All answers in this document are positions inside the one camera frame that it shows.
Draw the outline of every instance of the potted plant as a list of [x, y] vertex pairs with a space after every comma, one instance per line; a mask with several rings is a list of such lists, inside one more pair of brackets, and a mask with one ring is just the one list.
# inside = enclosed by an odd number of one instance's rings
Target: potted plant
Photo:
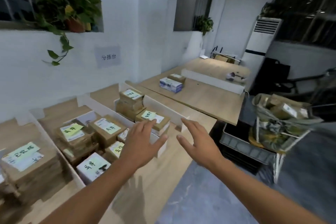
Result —
[[35, 0], [36, 23], [39, 27], [60, 36], [62, 53], [57, 55], [48, 50], [48, 54], [55, 61], [50, 62], [58, 66], [60, 61], [73, 49], [65, 34], [65, 30], [83, 33], [85, 29], [91, 30], [91, 23], [102, 15], [97, 7], [100, 0]]
[[197, 31], [201, 31], [203, 33], [203, 36], [205, 36], [205, 34], [207, 32], [210, 32], [213, 28], [213, 21], [211, 18], [201, 15], [196, 17], [196, 24], [195, 24], [195, 28]]

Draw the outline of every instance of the wooden table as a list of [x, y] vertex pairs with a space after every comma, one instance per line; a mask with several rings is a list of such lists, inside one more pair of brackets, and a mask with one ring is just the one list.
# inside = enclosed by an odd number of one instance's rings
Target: wooden table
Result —
[[[190, 116], [190, 119], [196, 120], [204, 125], [208, 132], [210, 132], [216, 122], [215, 119], [166, 98], [163, 95], [141, 86], [135, 86], [135, 88], [179, 112], [183, 116]], [[112, 85], [91, 93], [91, 97], [103, 105], [113, 108], [113, 101], [119, 98], [118, 85]], [[51, 132], [54, 128], [88, 111], [90, 111], [88, 107], [78, 107], [76, 100], [73, 99], [45, 108], [45, 118], [39, 121], [44, 129], [52, 135]], [[12, 144], [12, 140], [30, 140], [30, 138], [35, 137], [37, 133], [37, 129], [33, 124], [20, 127], [16, 124], [15, 120], [10, 120], [0, 124], [0, 145], [2, 147], [8, 147]], [[145, 167], [140, 168], [135, 173], [126, 184], [126, 189], [116, 200], [113, 209], [107, 210], [100, 223], [152, 224], [157, 220], [168, 198], [191, 163], [191, 158], [176, 140], [176, 135], [178, 134], [179, 132], [175, 130], [175, 126], [171, 126], [168, 131], [169, 139], [167, 150], [159, 159], [154, 158]], [[183, 132], [183, 136], [191, 143], [193, 142], [191, 134], [188, 131]], [[32, 211], [19, 223], [39, 223], [77, 191], [78, 188], [74, 184], [74, 181], [70, 182], [47, 201], [37, 201], [32, 206]]]
[[188, 78], [182, 91], [176, 94], [160, 87], [160, 79], [170, 74], [181, 74], [181, 70], [184, 68], [221, 80], [225, 80], [226, 75], [230, 72], [239, 72], [242, 76], [248, 76], [250, 73], [250, 70], [246, 67], [229, 64], [220, 60], [197, 58], [185, 65], [175, 67], [149, 78], [141, 82], [140, 85], [218, 120], [237, 125], [244, 100], [243, 94], [240, 96], [233, 92]]

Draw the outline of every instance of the air conditioner vent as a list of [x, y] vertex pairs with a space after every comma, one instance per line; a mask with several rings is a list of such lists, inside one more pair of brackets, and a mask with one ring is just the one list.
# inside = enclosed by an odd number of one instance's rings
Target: air conditioner vent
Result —
[[259, 19], [255, 25], [254, 32], [274, 35], [279, 24], [280, 20], [268, 20], [267, 18]]

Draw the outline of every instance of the floor-standing air conditioner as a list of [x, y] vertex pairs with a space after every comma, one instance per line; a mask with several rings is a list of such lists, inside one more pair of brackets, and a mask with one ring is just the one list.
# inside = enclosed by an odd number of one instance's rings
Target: floor-standing air conditioner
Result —
[[246, 83], [246, 91], [252, 87], [254, 80], [263, 64], [266, 52], [277, 34], [282, 20], [277, 18], [258, 18], [245, 53], [241, 59], [241, 65], [250, 69], [251, 74]]

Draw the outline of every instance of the gray floor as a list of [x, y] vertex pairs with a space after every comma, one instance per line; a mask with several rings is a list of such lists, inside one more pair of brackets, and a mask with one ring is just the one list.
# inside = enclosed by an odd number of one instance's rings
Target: gray floor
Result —
[[[271, 168], [263, 167], [256, 178], [336, 223], [336, 140], [310, 133], [285, 158], [277, 185], [271, 175]], [[257, 222], [220, 180], [192, 162], [156, 223]]]

